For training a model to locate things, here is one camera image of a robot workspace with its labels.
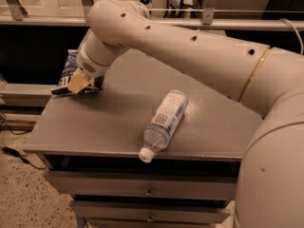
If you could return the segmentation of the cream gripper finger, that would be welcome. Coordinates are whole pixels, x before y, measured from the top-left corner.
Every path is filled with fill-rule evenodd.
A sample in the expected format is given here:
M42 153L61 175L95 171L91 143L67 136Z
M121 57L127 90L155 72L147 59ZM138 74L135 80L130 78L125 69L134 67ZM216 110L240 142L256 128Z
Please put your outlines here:
M74 94L78 94L80 91L90 86L92 80L93 78L91 76L87 75L81 68L77 68L71 76L67 89Z

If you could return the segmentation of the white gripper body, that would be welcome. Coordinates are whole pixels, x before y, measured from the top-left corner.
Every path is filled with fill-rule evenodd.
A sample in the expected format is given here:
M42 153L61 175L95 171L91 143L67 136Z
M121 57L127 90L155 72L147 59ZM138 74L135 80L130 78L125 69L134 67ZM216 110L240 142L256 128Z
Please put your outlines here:
M126 47L106 44L89 30L78 48L77 72L85 78L103 76L113 62L126 52Z

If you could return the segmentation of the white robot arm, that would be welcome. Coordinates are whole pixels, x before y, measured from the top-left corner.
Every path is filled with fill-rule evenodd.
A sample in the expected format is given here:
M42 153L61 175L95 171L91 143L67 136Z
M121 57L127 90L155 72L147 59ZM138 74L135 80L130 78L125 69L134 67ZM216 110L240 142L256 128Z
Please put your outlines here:
M253 110L264 121L239 169L234 228L304 228L304 58L284 49L159 24L137 1L88 13L68 88L77 93L130 48Z

